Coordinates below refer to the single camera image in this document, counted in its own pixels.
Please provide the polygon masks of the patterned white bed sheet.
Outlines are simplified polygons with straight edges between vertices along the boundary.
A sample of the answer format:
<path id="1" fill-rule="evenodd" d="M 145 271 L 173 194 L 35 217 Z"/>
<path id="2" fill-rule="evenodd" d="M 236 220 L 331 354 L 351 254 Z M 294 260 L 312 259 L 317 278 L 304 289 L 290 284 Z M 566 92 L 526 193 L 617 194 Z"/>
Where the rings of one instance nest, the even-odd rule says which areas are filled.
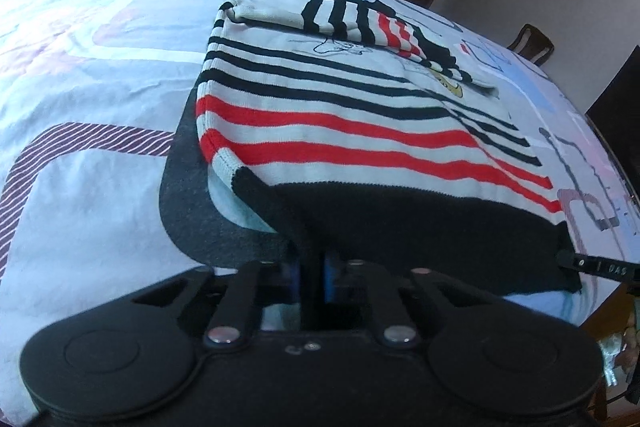
<path id="1" fill-rule="evenodd" d="M 548 171 L 572 253 L 639 264 L 639 207 L 604 140 L 548 75 L 410 1 L 378 1 L 497 87 Z M 551 416 L 457 399 L 417 355 L 382 346 L 362 307 L 326 301 L 326 267 L 362 259 L 251 227 L 215 191 L 194 103 L 222 2 L 1 0 L 2 424 L 588 424 L 591 399 Z M 280 265 L 290 297 L 262 306 L 250 340 L 207 355 L 172 399 L 136 416 L 58 416 L 32 401 L 20 358 L 41 329 L 182 272 L 230 275 L 251 261 Z M 413 270 L 450 277 L 390 274 Z M 575 294 L 487 292 L 580 329 L 620 283 L 576 273 Z"/>

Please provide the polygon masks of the striped knit sweater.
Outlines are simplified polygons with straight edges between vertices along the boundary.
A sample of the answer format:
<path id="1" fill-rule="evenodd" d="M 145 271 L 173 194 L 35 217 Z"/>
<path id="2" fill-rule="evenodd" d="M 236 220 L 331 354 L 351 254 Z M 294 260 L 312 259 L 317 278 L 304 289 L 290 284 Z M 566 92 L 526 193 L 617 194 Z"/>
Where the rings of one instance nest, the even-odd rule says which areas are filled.
<path id="1" fill-rule="evenodd" d="M 582 288 L 548 171 L 497 87 L 378 0 L 224 0 L 198 145 L 244 221 L 499 296 Z"/>

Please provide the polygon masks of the dark wooden chair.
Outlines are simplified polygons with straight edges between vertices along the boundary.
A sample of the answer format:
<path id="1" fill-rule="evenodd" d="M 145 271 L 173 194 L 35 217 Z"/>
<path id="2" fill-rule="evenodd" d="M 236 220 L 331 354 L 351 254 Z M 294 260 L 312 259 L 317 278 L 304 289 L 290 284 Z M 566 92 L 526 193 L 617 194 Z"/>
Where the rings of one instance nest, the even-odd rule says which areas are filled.
<path id="1" fill-rule="evenodd" d="M 525 24 L 506 48 L 537 66 L 544 65 L 554 52 L 551 39 L 532 24 Z"/>

